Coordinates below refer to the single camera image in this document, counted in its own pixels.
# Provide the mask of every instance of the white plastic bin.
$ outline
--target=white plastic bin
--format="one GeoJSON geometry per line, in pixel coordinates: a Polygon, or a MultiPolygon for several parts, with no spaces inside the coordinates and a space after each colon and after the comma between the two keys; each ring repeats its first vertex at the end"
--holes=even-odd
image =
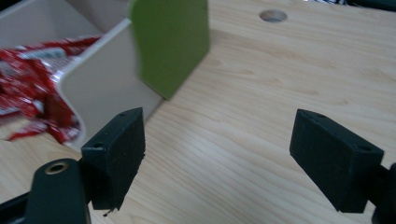
{"type": "Polygon", "coordinates": [[[142,106],[146,119],[163,99],[138,78],[128,2],[25,0],[0,14],[0,48],[104,34],[61,71],[57,85],[81,125],[66,143],[76,150],[121,111],[142,106]]]}

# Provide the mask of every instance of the circular hole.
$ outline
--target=circular hole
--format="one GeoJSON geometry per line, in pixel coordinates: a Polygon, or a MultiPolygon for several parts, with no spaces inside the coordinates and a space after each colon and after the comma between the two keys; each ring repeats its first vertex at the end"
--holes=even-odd
{"type": "Polygon", "coordinates": [[[65,169],[67,169],[67,163],[64,161],[61,162],[57,162],[52,164],[51,166],[49,166],[46,169],[46,174],[47,175],[56,175],[59,174],[60,172],[64,171],[65,169]]]}
{"type": "Polygon", "coordinates": [[[268,22],[282,22],[288,18],[288,15],[278,9],[269,9],[260,13],[260,18],[268,22]]]}
{"type": "Polygon", "coordinates": [[[102,142],[98,142],[98,143],[95,143],[94,145],[93,145],[93,147],[102,147],[103,146],[103,143],[102,142]]]}

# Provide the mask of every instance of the candy wrapper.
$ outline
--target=candy wrapper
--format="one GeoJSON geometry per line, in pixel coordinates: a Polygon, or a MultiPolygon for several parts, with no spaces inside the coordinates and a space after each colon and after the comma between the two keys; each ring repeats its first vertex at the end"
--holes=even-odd
{"type": "Polygon", "coordinates": [[[55,89],[62,75],[58,71],[99,38],[66,38],[0,49],[0,123],[20,115],[31,121],[7,140],[49,133],[64,143],[78,136],[78,121],[55,89]]]}

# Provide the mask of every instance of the wood grain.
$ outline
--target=wood grain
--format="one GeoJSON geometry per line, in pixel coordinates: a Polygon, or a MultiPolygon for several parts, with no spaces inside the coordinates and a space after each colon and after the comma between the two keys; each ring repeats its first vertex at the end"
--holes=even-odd
{"type": "MultiPolygon", "coordinates": [[[[396,161],[396,14],[287,0],[210,0],[211,50],[146,125],[119,212],[93,223],[371,223],[337,213],[289,154],[297,108],[336,120],[396,161]],[[259,14],[288,14],[268,23],[259,14]]],[[[4,127],[1,133],[9,132],[4,127]]],[[[0,142],[0,200],[72,149],[0,142]]]]}

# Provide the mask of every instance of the green cardboard piece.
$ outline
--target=green cardboard piece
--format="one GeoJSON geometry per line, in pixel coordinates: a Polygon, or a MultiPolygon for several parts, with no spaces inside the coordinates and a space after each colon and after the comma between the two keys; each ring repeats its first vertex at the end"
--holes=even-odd
{"type": "Polygon", "coordinates": [[[171,98],[209,50],[207,0],[133,0],[131,21],[142,80],[171,98]]]}

